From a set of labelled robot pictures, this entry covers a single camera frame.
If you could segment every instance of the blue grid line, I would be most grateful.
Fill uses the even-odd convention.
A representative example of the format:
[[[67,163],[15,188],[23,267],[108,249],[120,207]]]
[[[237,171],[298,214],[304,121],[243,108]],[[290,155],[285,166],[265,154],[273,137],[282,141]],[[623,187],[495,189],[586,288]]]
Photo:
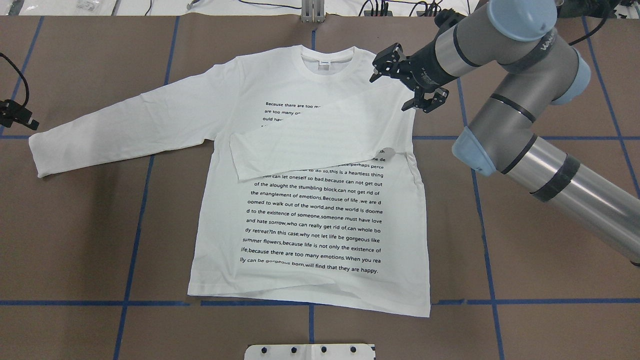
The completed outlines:
[[[0,306],[123,306],[120,300],[0,300]],[[191,306],[184,301],[172,300],[135,300],[126,302],[129,306],[145,307],[173,307]],[[573,298],[573,299],[443,299],[431,304],[432,306],[487,306],[487,305],[539,305],[539,304],[640,304],[640,298]],[[315,306],[306,302],[278,301],[278,300],[231,300],[231,301],[201,301],[201,306],[309,306],[309,339],[314,340]]]
[[[467,305],[469,301],[473,301],[473,300],[465,300],[465,299],[459,299],[459,300],[449,300],[449,299],[443,299],[440,300],[438,302],[436,302],[435,304],[431,304],[433,306],[440,306],[440,305]]]
[[[122,306],[109,300],[0,300],[0,306]]]
[[[620,140],[618,136],[541,136],[541,138],[545,140]],[[640,140],[640,136],[630,136],[629,140]]]
[[[0,300],[0,306],[123,306],[119,300]],[[190,306],[183,301],[129,301],[127,306]]]
[[[178,26],[180,24],[180,17],[175,17],[173,24],[173,36],[171,40],[171,47],[169,50],[169,58],[167,59],[166,72],[164,74],[164,84],[169,83],[169,76],[171,74],[171,64],[173,61],[173,51],[175,50],[175,41],[178,35]],[[136,268],[136,258],[138,257],[138,245],[140,244],[140,234],[142,232],[142,220],[145,214],[145,208],[147,207],[147,197],[149,191],[149,180],[151,178],[151,170],[154,167],[154,159],[156,157],[151,155],[149,157],[149,165],[147,168],[147,177],[145,179],[145,188],[142,193],[142,203],[140,205],[140,214],[138,215],[138,227],[136,228],[136,237],[133,243],[133,251],[131,253],[131,264],[129,265],[129,275],[127,277],[127,287],[125,289],[124,303],[122,304],[122,312],[120,314],[120,325],[118,326],[118,336],[116,338],[115,349],[113,351],[113,360],[118,360],[120,356],[120,345],[122,344],[122,336],[124,334],[124,325],[127,321],[127,309],[129,306],[129,296],[131,295],[131,285],[133,283],[133,274]]]
[[[640,298],[469,300],[469,305],[640,304]]]
[[[26,140],[29,138],[30,135],[0,135],[0,140],[5,139],[5,140]]]
[[[458,84],[458,93],[460,94],[460,110],[462,111],[462,123],[467,126],[467,111],[465,108],[465,97],[462,92],[462,81],[460,78],[457,80]],[[495,326],[495,338],[498,343],[498,355],[500,356],[500,360],[504,360],[504,347],[502,346],[502,332],[500,331],[500,319],[498,317],[498,306],[495,302],[495,288],[493,287],[493,274],[491,271],[491,259],[489,258],[489,246],[486,241],[486,231],[484,228],[484,216],[482,214],[482,204],[480,203],[480,191],[478,190],[478,183],[476,172],[473,169],[471,171],[471,178],[474,184],[474,195],[476,196],[476,209],[478,212],[478,217],[480,219],[480,227],[482,230],[482,243],[484,247],[484,267],[486,268],[486,277],[489,283],[489,296],[491,297],[492,304],[491,308],[493,311],[493,324]]]
[[[139,300],[128,301],[127,306],[191,306],[188,302],[184,301],[165,301],[165,300]]]
[[[22,68],[20,71],[24,75],[27,70],[27,64],[29,63],[29,59],[31,59],[31,53],[33,53],[33,48],[36,45],[36,40],[38,40],[38,35],[40,34],[40,28],[42,27],[42,22],[44,21],[44,16],[40,17],[38,21],[38,26],[36,27],[36,32],[33,33],[33,38],[31,39],[31,45],[29,46],[29,50],[27,51],[27,56],[24,58],[24,63],[22,64]],[[15,97],[18,95],[18,89],[20,88],[20,84],[22,83],[22,79],[18,76],[18,80],[15,82],[15,87],[13,88],[13,94],[11,95],[11,100],[15,100]],[[0,136],[4,133],[4,126],[0,126]]]
[[[585,34],[589,33],[589,26],[587,26],[587,20],[584,16],[582,17],[582,26],[584,27]],[[596,74],[598,75],[598,80],[600,82],[600,86],[602,87],[602,93],[604,94],[604,99],[607,101],[607,107],[609,108],[609,113],[611,114],[611,120],[613,121],[613,126],[616,128],[616,134],[618,134],[618,140],[620,141],[620,147],[622,147],[622,153],[625,155],[625,161],[627,162],[627,167],[629,168],[631,179],[633,180],[634,187],[636,188],[636,196],[640,197],[640,186],[638,185],[636,172],[634,171],[633,165],[631,165],[631,159],[629,158],[625,141],[624,139],[622,139],[622,132],[620,131],[620,126],[618,125],[618,119],[616,118],[616,113],[613,111],[613,105],[611,104],[611,99],[609,98],[609,92],[607,91],[607,87],[604,85],[604,80],[602,79],[602,73],[600,72],[600,66],[598,66],[598,60],[596,59],[596,54],[593,49],[593,44],[591,43],[590,38],[587,38],[587,43],[589,44],[589,52],[591,53],[591,58],[593,59],[593,67],[595,68]]]
[[[316,325],[315,325],[316,309],[315,306],[309,305],[309,343],[316,343]]]

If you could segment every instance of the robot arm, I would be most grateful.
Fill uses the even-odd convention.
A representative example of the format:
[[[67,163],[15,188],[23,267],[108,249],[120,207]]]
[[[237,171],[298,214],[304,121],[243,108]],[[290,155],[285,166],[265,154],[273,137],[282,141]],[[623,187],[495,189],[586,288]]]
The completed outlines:
[[[403,110],[429,112],[446,99],[441,86],[496,60],[509,74],[458,137],[454,155],[485,176],[506,174],[640,266],[640,200],[530,130],[549,104],[570,101],[591,76],[557,35],[554,0],[492,0],[467,18],[448,15],[415,54],[405,56],[399,44],[380,52],[371,81],[400,79],[415,92]]]

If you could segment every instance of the blue joint cap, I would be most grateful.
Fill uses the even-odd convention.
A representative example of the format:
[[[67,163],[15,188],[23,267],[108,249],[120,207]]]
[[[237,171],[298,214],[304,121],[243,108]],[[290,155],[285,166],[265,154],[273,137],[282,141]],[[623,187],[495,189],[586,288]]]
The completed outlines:
[[[591,69],[589,69],[589,65],[582,59],[578,50],[575,50],[575,53],[578,54],[578,73],[576,73],[575,79],[573,79],[573,83],[569,86],[569,89],[567,89],[562,96],[553,100],[551,105],[562,105],[570,102],[574,97],[582,94],[584,89],[587,88],[587,85],[589,85]]]
[[[489,176],[495,172],[493,161],[467,126],[465,126],[462,134],[453,144],[451,150],[460,161],[480,174]]]
[[[554,0],[491,0],[487,15],[493,27],[513,40],[540,39],[556,25]]]

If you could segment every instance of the t-shirt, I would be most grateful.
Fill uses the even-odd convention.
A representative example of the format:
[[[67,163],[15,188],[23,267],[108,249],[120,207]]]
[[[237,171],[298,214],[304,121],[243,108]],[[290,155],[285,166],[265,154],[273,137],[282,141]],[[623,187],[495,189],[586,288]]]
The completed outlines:
[[[189,295],[428,316],[413,93],[373,58],[238,56],[31,136],[38,177],[214,140]]]

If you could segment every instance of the black cable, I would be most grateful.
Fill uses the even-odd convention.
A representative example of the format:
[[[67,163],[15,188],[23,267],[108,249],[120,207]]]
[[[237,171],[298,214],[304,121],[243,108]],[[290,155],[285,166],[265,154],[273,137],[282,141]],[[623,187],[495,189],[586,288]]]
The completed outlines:
[[[20,71],[20,69],[18,69],[18,67],[15,66],[13,61],[11,61],[11,59],[9,59],[7,55],[0,53],[0,57],[8,61],[9,65],[11,65],[13,69],[18,72],[18,75],[20,76],[20,78],[22,79],[22,82],[24,83],[24,92],[25,92],[24,103],[22,103],[20,108],[14,112],[14,113],[18,113],[22,111],[22,109],[24,109],[25,106],[27,106],[27,104],[29,103],[29,84],[27,84],[27,79],[25,79],[24,75],[22,75],[22,71]]]
[[[580,37],[572,42],[569,43],[570,46],[573,46],[575,44],[578,44],[579,42],[590,38],[593,34],[595,34],[598,30],[600,30],[600,28],[604,25],[605,22],[607,22],[607,19],[609,18],[609,16],[611,15],[611,5],[609,4],[609,0],[601,0],[600,1],[603,5],[604,5],[604,11],[602,12],[602,20],[600,20],[600,23],[598,24],[598,26],[596,26],[595,28],[593,28],[593,30],[589,31],[589,33],[587,33],[587,35],[584,35],[583,37]]]
[[[413,15],[413,11],[420,4],[424,4],[424,12],[427,12],[427,9],[429,8],[429,4],[427,4],[426,1],[418,1],[417,3],[413,4],[413,8],[411,8],[411,11],[409,12],[409,16]]]
[[[250,4],[250,5],[268,5],[268,6],[278,6],[281,8],[290,8],[290,9],[296,9],[296,10],[302,10],[302,7],[295,7],[295,6],[291,6],[291,5],[282,5],[282,4],[267,4],[267,3],[253,3],[251,1],[245,1],[245,0],[238,0],[239,2],[243,3],[243,4]]]
[[[388,3],[402,3],[402,4],[411,4],[411,5],[413,5],[413,8],[411,9],[411,12],[409,13],[409,16],[413,15],[413,11],[415,10],[415,8],[416,8],[416,6],[418,4],[423,4],[425,6],[424,14],[422,16],[428,16],[427,14],[429,12],[433,12],[433,16],[435,16],[438,12],[442,11],[442,8],[440,7],[440,3],[442,3],[442,1],[443,0],[440,0],[437,3],[436,3],[435,0],[433,0],[430,3],[427,3],[426,1],[418,1],[416,3],[415,1],[386,0],[386,2],[388,2]]]
[[[371,2],[371,0],[366,0],[362,4],[362,7],[360,8],[360,12],[358,13],[358,16],[362,15],[362,10],[364,10],[364,7],[367,6],[367,3],[371,4],[371,12],[373,12],[373,3]]]
[[[149,9],[147,9],[147,12],[145,12],[145,16],[149,15],[149,13],[151,12],[151,6],[154,5],[154,0],[149,0]]]

